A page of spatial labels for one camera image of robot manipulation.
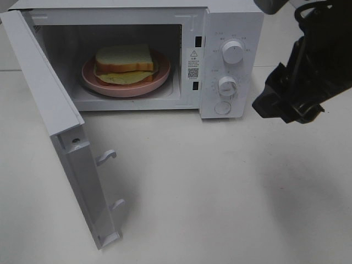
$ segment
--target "microwave door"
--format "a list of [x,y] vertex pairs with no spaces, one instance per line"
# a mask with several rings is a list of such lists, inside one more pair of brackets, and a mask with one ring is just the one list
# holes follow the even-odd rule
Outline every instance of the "microwave door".
[[97,166],[116,153],[110,150],[93,157],[84,121],[33,35],[30,17],[25,17],[25,12],[17,10],[0,14],[50,139],[100,249],[121,236],[125,201],[107,203],[97,172]]

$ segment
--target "white table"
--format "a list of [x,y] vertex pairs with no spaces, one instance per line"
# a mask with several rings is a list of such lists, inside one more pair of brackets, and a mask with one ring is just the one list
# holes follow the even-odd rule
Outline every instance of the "white table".
[[99,168],[108,198],[130,205],[124,238],[101,251],[22,73],[0,60],[0,263],[350,264],[352,90],[306,125],[251,108],[300,35],[293,10],[265,20],[241,119],[82,114],[94,154],[118,151]]

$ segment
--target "microwave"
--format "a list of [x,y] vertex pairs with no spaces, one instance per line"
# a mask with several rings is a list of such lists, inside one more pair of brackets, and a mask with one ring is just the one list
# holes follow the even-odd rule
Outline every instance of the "microwave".
[[[98,249],[122,236],[123,197],[108,203],[81,111],[199,109],[243,115],[263,14],[252,0],[19,0],[0,19]],[[169,59],[164,83],[110,97],[82,79],[105,46],[146,43]]]

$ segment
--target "timer knob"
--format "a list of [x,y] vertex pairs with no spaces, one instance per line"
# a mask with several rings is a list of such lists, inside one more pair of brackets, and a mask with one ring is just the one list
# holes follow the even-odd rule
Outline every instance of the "timer knob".
[[222,47],[222,57],[229,64],[239,63],[243,59],[244,45],[236,39],[226,41]]
[[237,93],[236,81],[229,76],[225,76],[219,80],[219,94],[225,97],[233,96]]

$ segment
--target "sticker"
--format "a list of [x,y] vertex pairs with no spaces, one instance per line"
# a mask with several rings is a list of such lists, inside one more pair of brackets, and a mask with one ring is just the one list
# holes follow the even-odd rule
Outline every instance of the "sticker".
[[204,53],[203,48],[188,48],[186,52],[187,78],[189,80],[200,80]]

